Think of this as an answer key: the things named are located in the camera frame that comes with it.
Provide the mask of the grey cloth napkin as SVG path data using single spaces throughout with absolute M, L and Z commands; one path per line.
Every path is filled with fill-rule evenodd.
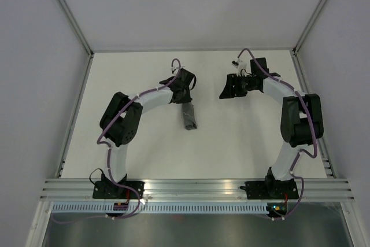
M 190 131 L 198 128 L 192 102 L 182 104 L 182 118 L 186 130 Z

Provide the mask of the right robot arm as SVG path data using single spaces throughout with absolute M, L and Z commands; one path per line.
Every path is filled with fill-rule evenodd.
M 270 72 L 267 61 L 250 61 L 250 72 L 241 60 L 232 62 L 236 73 L 227 75 L 220 99 L 240 98 L 250 91 L 260 91 L 281 105 L 280 133 L 283 145 L 275 163 L 269 167 L 262 182 L 247 183 L 243 189 L 249 198 L 257 198 L 257 191 L 267 199 L 281 199 L 285 194 L 297 198 L 293 170 L 302 153 L 317 157 L 317 139 L 323 136 L 321 100 L 317 94 L 305 94 L 285 82 L 276 72 Z

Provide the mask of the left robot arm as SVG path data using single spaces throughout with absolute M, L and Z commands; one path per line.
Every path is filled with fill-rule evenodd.
M 126 192 L 126 157 L 128 144 L 134 139 L 144 113 L 167 104 L 182 108 L 186 130 L 198 128 L 190 91 L 195 87 L 196 76 L 184 68 L 165 79 L 157 87 L 137 95 L 117 92 L 112 97 L 99 122 L 102 134 L 97 144 L 108 147 L 107 170 L 110 181 L 106 192 L 113 198 L 121 198 Z

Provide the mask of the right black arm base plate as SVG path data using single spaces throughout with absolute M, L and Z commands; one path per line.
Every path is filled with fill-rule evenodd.
M 248 200 L 297 200 L 297 184 L 291 180 L 277 181 L 267 185 L 264 181 L 249 181 L 239 187 L 246 192 Z

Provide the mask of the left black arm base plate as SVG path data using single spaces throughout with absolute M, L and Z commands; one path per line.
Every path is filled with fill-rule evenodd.
M 139 197 L 143 197 L 145 183 L 141 180 L 129 180 L 125 184 L 127 187 L 131 187 L 136 190 Z M 137 200 L 137 195 L 130 189 L 118 187 L 112 184 L 110 181 L 97 181 L 94 185 L 92 194 L 93 199 L 97 200 L 118 200 L 118 199 L 129 199 Z

